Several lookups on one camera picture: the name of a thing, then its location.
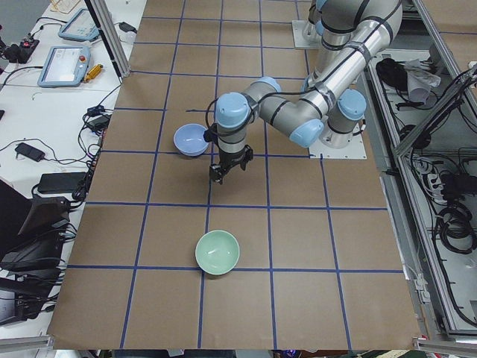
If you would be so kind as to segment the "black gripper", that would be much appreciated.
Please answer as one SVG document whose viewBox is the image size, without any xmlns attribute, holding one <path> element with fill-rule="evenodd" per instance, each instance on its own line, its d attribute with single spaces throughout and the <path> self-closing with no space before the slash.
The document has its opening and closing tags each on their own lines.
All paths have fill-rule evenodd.
<svg viewBox="0 0 477 358">
<path fill-rule="evenodd" d="M 235 166 L 240 166 L 243 171 L 247 164 L 253 159 L 253 149 L 246 145 L 242 150 L 236 153 L 227 153 L 219 149 L 219 163 L 212 164 L 209 167 L 209 179 L 220 185 L 223 184 L 224 177 Z"/>
</svg>

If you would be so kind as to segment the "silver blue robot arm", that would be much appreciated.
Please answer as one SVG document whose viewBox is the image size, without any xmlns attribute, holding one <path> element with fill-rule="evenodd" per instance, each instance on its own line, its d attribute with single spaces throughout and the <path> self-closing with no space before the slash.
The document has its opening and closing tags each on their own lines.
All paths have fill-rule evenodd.
<svg viewBox="0 0 477 358">
<path fill-rule="evenodd" d="M 210 105 L 215 121 L 203 138 L 218 146 L 219 162 L 209 167 L 209 179 L 222 183 L 234 167 L 253 159 L 246 143 L 247 126 L 260 118 L 297 145 L 308 148 L 324 129 L 339 132 L 341 120 L 332 111 L 346 97 L 350 84 L 377 53 L 393 41 L 402 22 L 400 1 L 313 1 L 309 22 L 321 36 L 313 73 L 287 99 L 276 80 L 262 77 L 242 92 L 229 92 Z"/>
</svg>

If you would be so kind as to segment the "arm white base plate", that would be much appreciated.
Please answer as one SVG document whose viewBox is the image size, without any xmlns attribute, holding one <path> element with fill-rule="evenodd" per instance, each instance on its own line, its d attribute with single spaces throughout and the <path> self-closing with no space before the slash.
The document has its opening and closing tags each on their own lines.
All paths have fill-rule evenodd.
<svg viewBox="0 0 477 358">
<path fill-rule="evenodd" d="M 318 49 L 321 35 L 316 31 L 315 25 L 308 20 L 293 20 L 291 23 L 294 47 L 298 49 Z"/>
<path fill-rule="evenodd" d="M 362 135 L 355 125 L 349 134 L 337 134 L 327 124 L 318 139 L 309 147 L 312 159 L 366 160 Z"/>
</svg>

